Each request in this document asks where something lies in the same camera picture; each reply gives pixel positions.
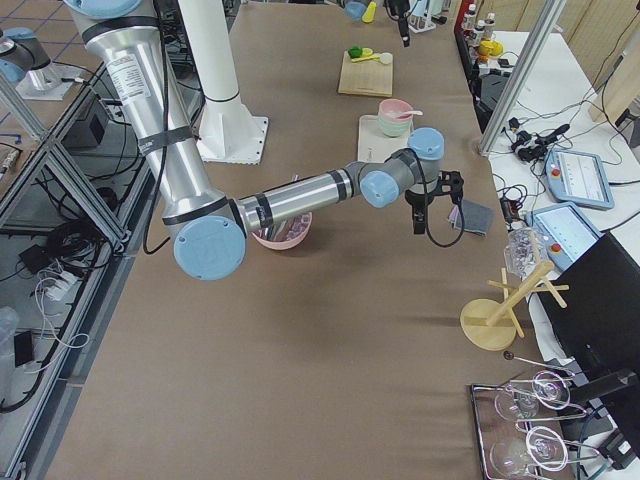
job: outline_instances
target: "cutting board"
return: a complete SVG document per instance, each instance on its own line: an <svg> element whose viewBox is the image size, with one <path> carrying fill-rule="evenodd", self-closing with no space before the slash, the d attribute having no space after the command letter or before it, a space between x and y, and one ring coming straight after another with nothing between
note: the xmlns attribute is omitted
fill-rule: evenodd
<svg viewBox="0 0 640 480"><path fill-rule="evenodd" d="M392 91L393 62L389 65L376 60L353 63L349 54L343 53L338 93L391 97Z"/></svg>

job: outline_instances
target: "blue joint cap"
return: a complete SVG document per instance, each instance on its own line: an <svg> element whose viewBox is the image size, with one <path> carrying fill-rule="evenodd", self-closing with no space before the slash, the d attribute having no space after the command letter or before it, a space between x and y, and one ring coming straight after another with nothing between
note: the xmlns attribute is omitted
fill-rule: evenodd
<svg viewBox="0 0 640 480"><path fill-rule="evenodd" d="M0 71L7 77L9 83L18 83L27 75L27 72L19 66L5 60L0 60Z"/></svg>
<svg viewBox="0 0 640 480"><path fill-rule="evenodd" d="M360 20L367 11L367 6L359 1L352 1L344 6L344 11L351 20Z"/></svg>
<svg viewBox="0 0 640 480"><path fill-rule="evenodd" d="M219 280L242 263L246 239L226 217L207 215L187 223L173 244L178 265L198 280Z"/></svg>
<svg viewBox="0 0 640 480"><path fill-rule="evenodd" d="M27 27L9 28L4 31L4 34L11 40L29 40L31 38L36 38L36 34L33 33L33 30Z"/></svg>
<svg viewBox="0 0 640 480"><path fill-rule="evenodd" d="M69 8L90 18L108 20L124 17L138 8L142 0L64 0Z"/></svg>
<svg viewBox="0 0 640 480"><path fill-rule="evenodd" d="M362 196L376 208L386 207L400 196L398 182L388 173L374 170L360 181Z"/></svg>
<svg viewBox="0 0 640 480"><path fill-rule="evenodd" d="M444 157L444 137L435 128L422 127L413 131L407 141L420 160L438 161Z"/></svg>

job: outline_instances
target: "computer monitor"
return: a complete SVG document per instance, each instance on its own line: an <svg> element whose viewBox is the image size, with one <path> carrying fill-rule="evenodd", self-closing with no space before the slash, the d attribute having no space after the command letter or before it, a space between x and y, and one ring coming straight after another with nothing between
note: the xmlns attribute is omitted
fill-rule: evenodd
<svg viewBox="0 0 640 480"><path fill-rule="evenodd" d="M541 294L553 330L567 355L590 381L621 369L640 375L640 267L607 233L554 283L567 284L560 308ZM640 386L603 396L631 449L640 455Z"/></svg>

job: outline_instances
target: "wooden wall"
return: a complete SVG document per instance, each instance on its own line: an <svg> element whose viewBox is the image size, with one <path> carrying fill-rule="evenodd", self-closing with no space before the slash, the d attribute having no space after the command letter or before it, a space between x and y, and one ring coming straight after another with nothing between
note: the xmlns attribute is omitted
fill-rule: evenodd
<svg viewBox="0 0 640 480"><path fill-rule="evenodd" d="M529 31L534 25L545 0L476 0L480 15L496 13L496 30ZM599 84L613 67L628 41L640 25L640 15L626 30L614 50L616 40L636 15L638 0L567 0L558 20L562 36L569 44L578 63L595 85ZM449 14L453 24L460 0L452 0ZM607 55L600 74L598 70Z"/></svg>

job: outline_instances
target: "white desk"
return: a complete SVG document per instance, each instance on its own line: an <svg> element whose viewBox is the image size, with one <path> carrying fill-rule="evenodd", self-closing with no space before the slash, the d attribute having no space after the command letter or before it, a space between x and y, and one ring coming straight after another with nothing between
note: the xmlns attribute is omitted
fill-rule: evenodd
<svg viewBox="0 0 640 480"><path fill-rule="evenodd" d="M496 32L496 39L505 45L505 51L519 53L527 39L527 33L523 32ZM550 35L538 63L531 72L527 83L518 99L518 104L512 111L511 117L519 119L537 117L538 114L558 112L564 107L578 103L591 89L589 80L582 72L578 62L560 34ZM593 92L587 98L595 97ZM571 128L566 136L586 132L594 127L595 123L588 114L590 104L584 103L573 120L578 107L550 119L530 120L523 127L529 133L542 132L546 129L554 129L571 121ZM617 163L620 161L616 153L609 145L609 140L615 131L608 124L597 126L585 135L573 139L573 150L592 152L600 155L603 161ZM619 165L605 164L605 171L610 182L623 182L640 178L640 164L633 155L624 139L617 136L611 144L619 152L622 162ZM502 135L489 156L493 172L505 179L507 185L522 183L527 186L529 193L535 194L539 186L538 180L530 173L530 165L520 161L510 152L511 142ZM496 188L504 185L499 178L495 178ZM612 187L615 199L615 208L607 211L583 208L582 211L599 229L606 229L630 217L640 209L640 184L623 187ZM532 210L556 203L550 192L546 192L537 198L527 198L524 209ZM614 235L627 249L630 255L640 263L640 216L634 218L624 226L613 230ZM549 319L542 309L537 298L533 298L530 304L530 313L533 320L540 351L545 359L560 358L564 355L560 346L555 341ZM587 443L598 445L604 440L606 434L591 437ZM593 474L602 464L600 459L585 462L585 468ZM640 461L637 459L631 466L622 471L607 471L599 477L602 480L631 480L640 478Z"/></svg>

